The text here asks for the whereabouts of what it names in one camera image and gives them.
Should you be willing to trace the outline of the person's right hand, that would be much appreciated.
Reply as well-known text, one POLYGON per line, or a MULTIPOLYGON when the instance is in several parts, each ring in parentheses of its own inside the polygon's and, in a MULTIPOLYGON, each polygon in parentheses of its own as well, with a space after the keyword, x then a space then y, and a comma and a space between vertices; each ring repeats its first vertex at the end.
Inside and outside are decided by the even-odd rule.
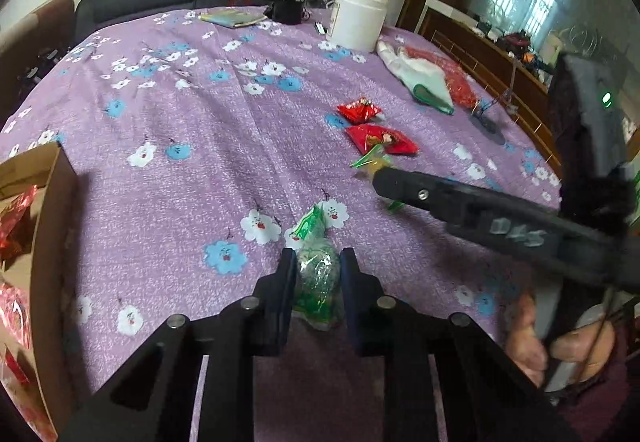
POLYGON ((616 339, 611 322, 593 323, 555 339, 549 355, 535 334, 535 320, 534 298, 528 294, 521 295, 506 338, 506 355, 538 388, 544 383, 550 355, 555 360, 575 365, 571 384, 591 379, 608 362, 616 339))

